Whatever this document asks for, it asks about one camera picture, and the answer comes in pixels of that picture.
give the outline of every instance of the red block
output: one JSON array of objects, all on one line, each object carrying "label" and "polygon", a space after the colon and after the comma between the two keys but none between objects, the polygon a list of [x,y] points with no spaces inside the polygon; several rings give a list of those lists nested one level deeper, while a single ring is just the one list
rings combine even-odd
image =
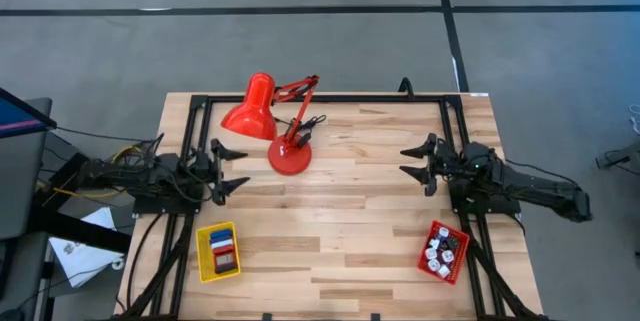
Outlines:
[{"label": "red block", "polygon": [[233,245],[227,245],[227,246],[214,248],[213,249],[213,254],[216,255],[216,254],[221,254],[221,253],[225,253],[225,252],[229,252],[229,251],[233,251]]},{"label": "red block", "polygon": [[227,252],[225,254],[218,254],[214,256],[214,264],[216,267],[234,264],[236,262],[235,254],[233,252]]}]

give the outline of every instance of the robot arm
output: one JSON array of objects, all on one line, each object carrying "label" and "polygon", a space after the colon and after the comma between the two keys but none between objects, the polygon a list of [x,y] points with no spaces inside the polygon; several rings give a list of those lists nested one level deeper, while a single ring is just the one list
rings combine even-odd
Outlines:
[{"label": "robot arm", "polygon": [[462,201],[457,201],[455,208],[473,213],[517,214],[517,201],[524,201],[550,208],[574,222],[592,219],[589,196],[577,184],[517,172],[505,165],[495,150],[480,143],[469,143],[456,154],[435,134],[429,134],[422,146],[401,153],[415,158],[427,156],[427,167],[400,169],[426,185],[426,196],[436,191],[436,175],[442,176],[452,195],[464,196],[456,198]]},{"label": "robot arm", "polygon": [[[78,177],[80,187],[122,187],[136,198],[134,213],[190,213],[188,210],[198,209],[202,201],[224,205],[226,197],[249,180],[248,177],[223,180],[221,161],[247,154],[227,150],[217,139],[211,140],[212,158],[195,149],[185,161],[174,153],[156,156],[153,146],[135,145],[127,149],[131,154],[120,152],[113,159],[93,159],[83,165]],[[121,162],[127,156],[136,157],[137,161]],[[206,199],[205,188],[210,190]],[[140,212],[136,204],[142,205]]]}]

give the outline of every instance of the yellow cable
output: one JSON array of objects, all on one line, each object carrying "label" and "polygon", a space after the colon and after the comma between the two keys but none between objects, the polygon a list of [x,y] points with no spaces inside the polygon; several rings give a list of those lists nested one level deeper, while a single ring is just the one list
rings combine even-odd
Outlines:
[{"label": "yellow cable", "polygon": [[53,188],[53,191],[55,192],[59,192],[59,193],[63,193],[63,194],[67,194],[67,195],[71,195],[71,196],[75,196],[75,197],[88,197],[88,198],[108,198],[108,197],[113,197],[113,196],[117,196],[123,192],[125,192],[126,190],[120,190],[120,191],[115,191],[115,192],[109,192],[106,194],[95,194],[95,195],[87,195],[87,194],[79,194],[79,193],[75,193],[72,191],[67,191],[67,190],[63,190],[63,189],[59,189],[57,187]]},{"label": "yellow cable", "polygon": [[[142,153],[142,150],[140,150],[140,148],[136,147],[136,146],[127,146],[125,148],[123,148],[122,150],[120,150],[115,156],[113,156],[112,158],[112,162],[116,162],[118,161],[118,159],[120,158],[120,156],[122,156],[125,152],[129,151],[129,150],[134,150],[136,152],[140,152]],[[37,181],[38,184],[40,186],[44,186],[44,182],[38,180]],[[63,190],[57,187],[53,188],[53,191],[55,192],[59,192],[59,193],[63,193],[63,194],[67,194],[70,196],[75,196],[75,197],[88,197],[88,198],[108,198],[108,197],[113,197],[113,196],[117,196],[125,191],[127,191],[126,189],[120,190],[120,191],[115,191],[115,192],[109,192],[109,193],[105,193],[105,194],[95,194],[95,195],[87,195],[87,194],[79,194],[73,191],[68,191],[68,190]]]},{"label": "yellow cable", "polygon": [[113,158],[111,159],[112,162],[116,162],[118,161],[118,159],[120,158],[120,156],[122,156],[122,154],[124,154],[125,152],[129,151],[129,150],[134,150],[136,152],[140,152],[142,153],[142,150],[140,150],[140,148],[136,147],[136,146],[127,146],[125,148],[123,148],[122,150],[120,150],[115,156],[113,156]]}]

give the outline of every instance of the colored block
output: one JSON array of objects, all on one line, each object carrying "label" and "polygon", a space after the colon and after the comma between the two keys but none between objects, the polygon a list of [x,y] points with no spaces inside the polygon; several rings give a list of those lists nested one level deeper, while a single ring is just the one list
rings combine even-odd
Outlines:
[{"label": "colored block", "polygon": [[211,248],[212,249],[216,249],[218,247],[223,247],[223,246],[227,246],[227,245],[233,245],[233,240],[232,239],[228,239],[226,241],[216,242],[214,244],[211,244]]},{"label": "colored block", "polygon": [[225,254],[216,255],[215,263],[216,265],[226,265],[230,263],[235,263],[235,258],[233,257],[233,252],[227,252]]},{"label": "colored block", "polygon": [[214,238],[220,237],[220,236],[231,236],[231,235],[232,235],[231,230],[226,229],[226,230],[220,230],[220,231],[212,232],[210,234],[209,238],[210,239],[214,239]]},{"label": "colored block", "polygon": [[213,254],[214,255],[216,255],[216,254],[219,255],[219,254],[223,254],[225,252],[230,252],[230,251],[233,251],[233,245],[227,245],[227,246],[215,248],[215,249],[213,249]]},{"label": "colored block", "polygon": [[220,237],[210,239],[209,243],[214,244],[216,242],[222,242],[222,241],[231,240],[231,239],[233,239],[231,236],[220,236]]},{"label": "colored block", "polygon": [[237,268],[238,268],[238,266],[235,263],[231,263],[231,264],[227,264],[227,265],[216,266],[216,271],[215,272],[217,274],[221,274],[223,272],[235,270]]}]

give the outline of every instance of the lamp base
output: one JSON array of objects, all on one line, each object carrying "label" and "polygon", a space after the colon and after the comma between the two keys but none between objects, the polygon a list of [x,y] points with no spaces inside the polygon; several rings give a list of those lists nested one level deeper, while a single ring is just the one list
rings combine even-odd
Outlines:
[{"label": "lamp base", "polygon": [[[298,142],[299,139],[300,136],[296,135],[295,142]],[[306,170],[311,163],[309,143],[304,144],[302,148],[290,148],[283,153],[284,146],[284,135],[276,137],[269,146],[267,156],[271,167],[283,175],[295,175]]]}]

